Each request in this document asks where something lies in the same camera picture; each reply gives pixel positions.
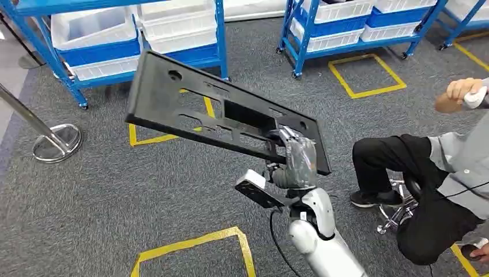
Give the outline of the person's right hand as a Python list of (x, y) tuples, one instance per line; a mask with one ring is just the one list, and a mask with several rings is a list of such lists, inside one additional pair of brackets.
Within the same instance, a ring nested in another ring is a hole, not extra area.
[(465, 95), (477, 93), (482, 86), (483, 80), (478, 78), (452, 81), (446, 91), (437, 97), (435, 110), (445, 114), (461, 111)]

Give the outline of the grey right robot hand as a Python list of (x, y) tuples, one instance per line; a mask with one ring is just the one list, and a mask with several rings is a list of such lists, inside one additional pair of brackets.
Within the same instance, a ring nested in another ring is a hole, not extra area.
[(285, 146), (285, 166), (269, 166), (270, 180), (281, 189), (316, 188), (317, 153), (315, 142), (288, 126), (273, 131)]

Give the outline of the person's left hand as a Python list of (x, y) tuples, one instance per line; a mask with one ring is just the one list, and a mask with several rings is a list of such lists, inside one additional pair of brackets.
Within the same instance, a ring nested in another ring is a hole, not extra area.
[(469, 254), (472, 260), (479, 261), (481, 263), (488, 263), (489, 259), (489, 244), (483, 245), (481, 248), (476, 248)]

